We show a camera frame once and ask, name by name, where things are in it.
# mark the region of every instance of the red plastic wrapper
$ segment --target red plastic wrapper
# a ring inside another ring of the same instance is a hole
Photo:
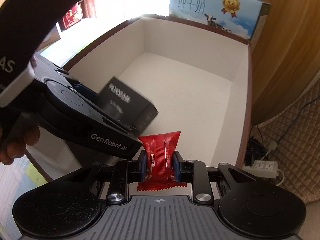
[[[171,132],[138,137],[147,152],[147,174],[137,190],[160,190],[170,187],[186,187],[187,183],[175,181],[172,156],[181,132]]]

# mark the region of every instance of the black box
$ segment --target black box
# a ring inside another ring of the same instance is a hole
[[[116,77],[99,93],[98,106],[112,118],[132,127],[135,136],[139,136],[158,114],[150,100]]]

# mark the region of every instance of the power outlet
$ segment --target power outlet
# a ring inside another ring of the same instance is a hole
[[[242,169],[254,176],[275,179],[278,176],[278,163],[274,161],[255,160],[252,167],[243,166]]]

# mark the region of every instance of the wooden floor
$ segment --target wooden floor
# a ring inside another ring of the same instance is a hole
[[[307,205],[307,217],[299,232],[303,240],[320,239],[320,201]]]

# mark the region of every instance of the beige quilted mat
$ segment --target beige quilted mat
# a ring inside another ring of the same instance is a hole
[[[320,95],[320,79],[283,113],[261,125],[264,145],[278,141],[302,107]],[[252,129],[261,142],[256,127]],[[300,197],[304,203],[320,199],[320,99],[306,106],[292,127],[269,155],[285,174],[281,187]]]

